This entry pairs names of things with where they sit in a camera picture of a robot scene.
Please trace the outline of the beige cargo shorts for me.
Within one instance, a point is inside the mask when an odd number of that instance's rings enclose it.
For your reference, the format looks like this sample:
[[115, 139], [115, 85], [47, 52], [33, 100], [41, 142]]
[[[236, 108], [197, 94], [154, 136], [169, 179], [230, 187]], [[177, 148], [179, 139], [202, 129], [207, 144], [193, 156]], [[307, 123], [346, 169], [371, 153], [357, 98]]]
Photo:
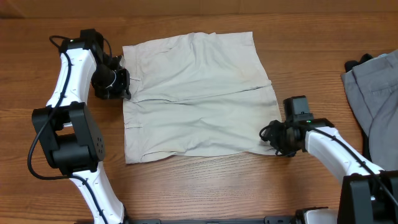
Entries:
[[260, 130], [281, 118], [251, 32], [202, 32], [123, 48], [128, 164], [171, 156], [274, 155]]

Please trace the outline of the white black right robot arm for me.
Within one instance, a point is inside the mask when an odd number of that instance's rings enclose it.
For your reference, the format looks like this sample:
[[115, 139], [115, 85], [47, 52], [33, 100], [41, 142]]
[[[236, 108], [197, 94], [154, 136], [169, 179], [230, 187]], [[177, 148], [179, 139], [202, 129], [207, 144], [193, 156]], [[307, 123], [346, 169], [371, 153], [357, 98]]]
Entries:
[[285, 121], [271, 121], [259, 132], [277, 156], [297, 151], [317, 158], [341, 184], [338, 209], [310, 207], [292, 216], [267, 217], [266, 223], [397, 223], [397, 172], [363, 157], [326, 118], [314, 118], [305, 96], [283, 101]]

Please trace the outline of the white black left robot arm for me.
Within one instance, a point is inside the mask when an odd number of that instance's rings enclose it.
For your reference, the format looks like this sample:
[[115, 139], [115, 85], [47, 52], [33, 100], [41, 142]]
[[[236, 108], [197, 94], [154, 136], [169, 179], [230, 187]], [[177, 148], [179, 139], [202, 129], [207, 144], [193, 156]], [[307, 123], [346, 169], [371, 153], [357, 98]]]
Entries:
[[46, 106], [32, 112], [36, 136], [27, 156], [28, 170], [40, 180], [72, 181], [94, 223], [129, 223], [105, 173], [104, 137], [86, 104], [91, 88], [102, 100], [131, 98], [124, 58], [104, 51], [109, 42], [95, 29], [60, 40], [56, 87]]

